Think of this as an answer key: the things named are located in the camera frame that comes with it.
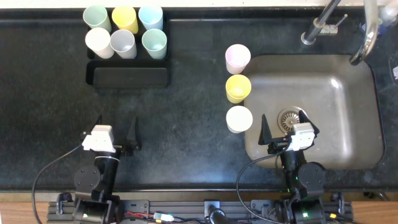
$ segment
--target pink cup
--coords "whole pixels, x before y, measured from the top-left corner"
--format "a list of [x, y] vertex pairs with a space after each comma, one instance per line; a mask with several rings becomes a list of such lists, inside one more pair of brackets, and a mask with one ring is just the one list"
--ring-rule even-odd
[[250, 62], [250, 59], [250, 50], [247, 47], [234, 44], [228, 47], [225, 52], [226, 69], [232, 75], [240, 74]]

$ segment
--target faucet base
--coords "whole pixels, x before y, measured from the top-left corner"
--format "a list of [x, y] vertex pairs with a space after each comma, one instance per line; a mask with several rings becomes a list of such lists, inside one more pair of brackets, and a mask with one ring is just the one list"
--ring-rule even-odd
[[305, 45], [313, 45], [313, 43], [315, 43], [315, 41], [317, 40], [316, 38], [313, 41], [307, 41], [305, 38], [305, 32], [301, 35], [301, 41], [305, 44]]

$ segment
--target white cup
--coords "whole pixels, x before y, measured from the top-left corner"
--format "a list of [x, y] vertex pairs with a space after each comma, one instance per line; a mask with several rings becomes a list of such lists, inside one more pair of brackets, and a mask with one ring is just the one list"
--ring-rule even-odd
[[122, 58], [135, 58], [137, 45], [134, 35], [128, 30], [117, 30], [111, 36], [111, 47]]
[[232, 75], [240, 74], [250, 62], [250, 50], [241, 44], [234, 44], [225, 52], [226, 69]]
[[90, 6], [83, 12], [83, 20], [92, 29], [100, 27], [111, 32], [112, 26], [104, 6]]
[[144, 6], [139, 9], [138, 17], [145, 29], [163, 29], [163, 10], [160, 6]]
[[235, 134], [246, 131], [253, 123], [253, 115], [244, 106], [234, 106], [226, 114], [228, 129]]
[[154, 59], [162, 59], [167, 53], [167, 37], [159, 29], [150, 29], [142, 36], [142, 44]]
[[86, 34], [86, 45], [101, 58], [112, 57], [114, 50], [111, 47], [111, 36], [104, 28], [94, 28]]

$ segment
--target black countertop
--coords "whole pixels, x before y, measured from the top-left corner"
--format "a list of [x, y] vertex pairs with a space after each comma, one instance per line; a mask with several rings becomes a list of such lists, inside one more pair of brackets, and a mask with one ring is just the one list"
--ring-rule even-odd
[[[337, 36], [306, 46], [300, 35], [319, 9], [167, 9], [170, 85], [146, 90], [95, 90], [85, 83], [89, 59], [82, 10], [3, 11], [0, 190], [29, 190], [38, 171], [77, 146], [81, 131], [100, 113], [115, 136], [127, 133], [133, 115], [139, 118], [142, 150], [121, 159], [116, 191], [233, 189], [250, 159], [244, 134], [226, 127], [225, 114], [233, 104], [224, 89], [230, 76], [225, 50], [240, 43], [252, 57], [352, 54], [363, 41], [362, 11], [349, 10]], [[337, 10], [331, 21], [344, 13]], [[398, 66], [397, 36], [395, 26], [366, 60], [374, 70], [384, 157], [373, 169], [327, 170], [329, 190], [398, 189], [398, 82], [389, 68]], [[73, 189], [73, 173], [93, 158], [92, 152], [74, 152], [43, 173], [38, 189]], [[241, 183], [243, 189], [285, 189], [280, 171], [258, 166], [248, 169]]]

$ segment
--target white wall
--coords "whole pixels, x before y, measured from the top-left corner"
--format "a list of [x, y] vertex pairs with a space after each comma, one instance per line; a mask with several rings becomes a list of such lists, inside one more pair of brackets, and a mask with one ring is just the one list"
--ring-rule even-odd
[[[330, 0], [0, 0], [0, 8], [84, 8], [93, 4], [115, 7], [242, 7], [242, 6], [325, 6]], [[377, 0], [385, 5], [391, 0]], [[342, 0], [340, 6], [362, 6], [363, 0]]]

